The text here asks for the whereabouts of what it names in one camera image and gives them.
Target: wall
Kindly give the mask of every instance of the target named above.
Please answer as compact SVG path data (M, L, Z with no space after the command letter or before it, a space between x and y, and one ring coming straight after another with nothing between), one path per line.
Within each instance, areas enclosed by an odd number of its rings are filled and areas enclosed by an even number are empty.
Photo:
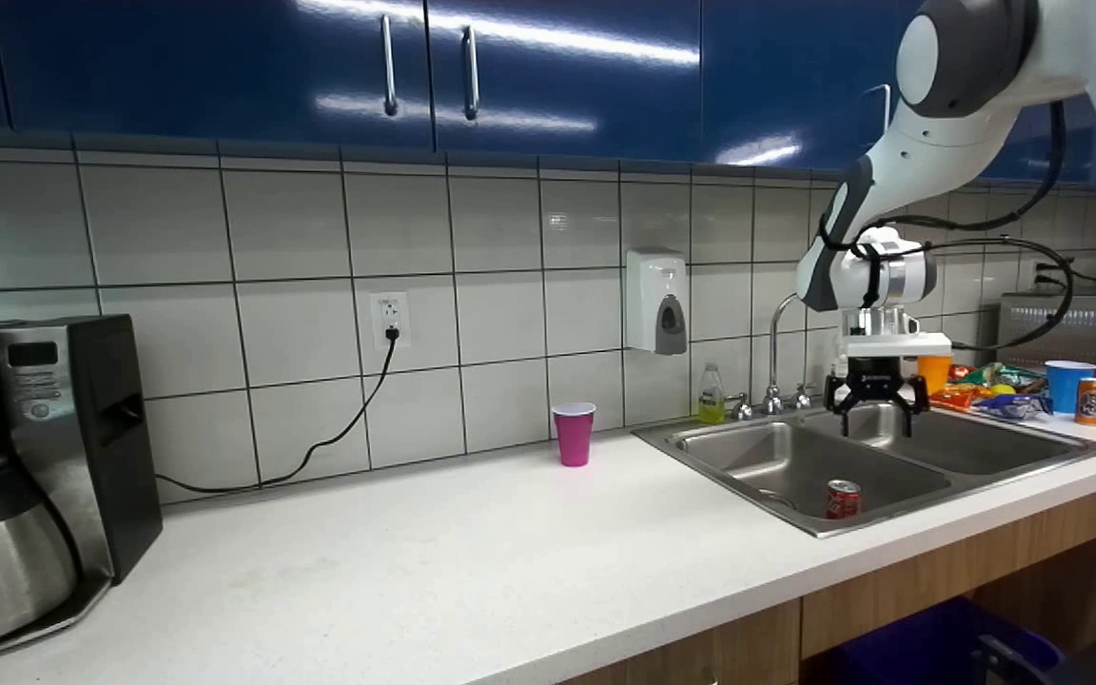
M579 396L599 400L602 429L677 423L709 363L725 393L760 396L766 330L828 189L767 177L0 149L0 321L129 312L160 472L256 485L356 410L383 355L365 296L406 293L394 373L303 476L370 472L545 443L548 406ZM1018 199L974 188L932 211L980 218ZM1059 189L1011 231L1096 269L1096 189ZM687 355L620 352L625 246L687 256ZM989 306L1026 275L1026 256L942 256L919 316L989 339ZM828 341L834 316L785 316L786 393L821 382Z

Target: red cup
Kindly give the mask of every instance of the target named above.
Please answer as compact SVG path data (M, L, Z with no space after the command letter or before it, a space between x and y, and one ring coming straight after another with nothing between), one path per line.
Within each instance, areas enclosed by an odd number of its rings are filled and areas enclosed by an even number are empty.
M591 466L591 429L592 429L592 402L557 402L557 453L563 470Z

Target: stainless steel sink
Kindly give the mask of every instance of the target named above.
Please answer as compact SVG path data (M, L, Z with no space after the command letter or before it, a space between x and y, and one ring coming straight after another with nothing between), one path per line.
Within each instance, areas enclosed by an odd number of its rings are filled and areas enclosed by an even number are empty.
M824 410L643 437L807 534L885 523L1017 472L1096 453L1096 443L960 416L919 416L912 437L903 437L889 402L848 416L848 437ZM824 518L828 481L860 487L857 518Z

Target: kitchen counter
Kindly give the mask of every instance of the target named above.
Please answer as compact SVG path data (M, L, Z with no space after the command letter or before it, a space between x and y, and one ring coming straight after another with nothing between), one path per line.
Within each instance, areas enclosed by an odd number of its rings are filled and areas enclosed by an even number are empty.
M631 434L285 487L168 513L0 681L560 681L1083 495L1096 456L813 542Z

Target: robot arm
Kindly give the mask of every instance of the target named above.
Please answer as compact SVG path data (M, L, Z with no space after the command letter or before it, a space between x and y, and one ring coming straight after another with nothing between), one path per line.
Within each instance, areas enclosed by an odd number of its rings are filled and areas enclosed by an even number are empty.
M899 363L952 352L905 316L932 288L928 256L871 225L977 180L1018 108L1079 92L1096 103L1093 0L928 0L916 10L899 45L899 116L834 193L796 269L807 308L841 308L848 371L828 382L828 410L894 400L908 419L925 410L925 385Z

